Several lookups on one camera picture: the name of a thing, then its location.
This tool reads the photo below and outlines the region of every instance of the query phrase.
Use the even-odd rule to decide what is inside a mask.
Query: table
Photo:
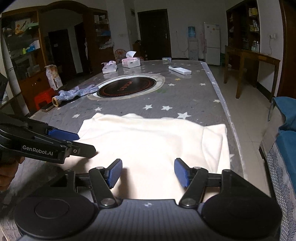
[[[236,98],[239,99],[241,92],[242,92],[242,75],[244,71],[244,61],[246,58],[256,60],[256,61],[262,61],[266,62],[269,64],[273,64],[275,66],[274,68],[274,80],[272,83],[272,89],[271,89],[271,94],[269,98],[269,102],[271,102],[271,99],[274,97],[274,92],[276,90],[276,82],[279,74],[279,63],[281,62],[279,59],[270,57],[268,55],[258,53],[258,52],[253,52],[250,50],[244,50],[244,49],[238,49],[234,47],[230,47],[225,45],[225,72],[224,72],[224,84],[227,83],[227,77],[228,77],[228,62],[229,62],[229,55],[237,55],[240,57],[240,65],[239,65],[239,79],[237,83],[237,93],[236,93]]]
[[[192,71],[189,76],[169,71],[168,65],[184,67]],[[164,85],[151,93],[123,100],[91,100],[89,96],[65,102],[49,112],[38,111],[31,118],[48,123],[61,130],[77,133],[84,120],[92,118],[95,113],[123,116],[135,113],[144,118],[177,118],[178,113],[187,113],[186,120],[208,126],[225,124],[231,158],[231,169],[243,176],[243,163],[239,154],[238,139],[235,129],[229,123],[229,113],[225,111],[226,104],[222,93],[206,63],[199,61],[173,60],[144,61],[141,66],[127,69],[121,64],[118,70],[110,74],[98,74],[79,85],[86,88],[90,84],[99,84],[107,79],[122,75],[155,74],[165,78]],[[146,105],[152,108],[147,111]],[[162,110],[163,106],[172,109]],[[13,219],[15,205],[38,187],[48,182],[61,170],[42,161],[29,158],[20,165],[19,170],[9,189],[0,194],[0,229],[8,241],[16,241],[19,232]]]

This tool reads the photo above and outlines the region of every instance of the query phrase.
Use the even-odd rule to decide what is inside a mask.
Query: remote control
[[[181,68],[181,67],[178,67],[178,66],[169,66],[168,68],[170,70],[172,70],[172,71],[175,71],[175,72],[179,73],[179,74],[183,74],[183,75],[191,74],[191,70],[184,69],[184,68]]]

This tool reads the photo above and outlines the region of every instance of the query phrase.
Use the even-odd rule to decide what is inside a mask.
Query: red plastic stool
[[[43,106],[49,104],[52,101],[52,98],[55,96],[55,91],[53,88],[45,90],[34,97],[34,102],[36,105],[37,111],[40,110]]]

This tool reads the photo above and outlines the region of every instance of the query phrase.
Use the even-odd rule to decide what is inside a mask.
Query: human hand
[[[24,157],[11,157],[9,163],[0,165],[0,191],[5,191],[9,187],[11,181],[14,179],[18,169],[18,165],[22,164],[25,160]]]

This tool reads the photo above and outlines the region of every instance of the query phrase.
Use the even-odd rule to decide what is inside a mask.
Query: white refrigerator
[[[220,27],[205,23],[205,61],[210,65],[220,65]]]

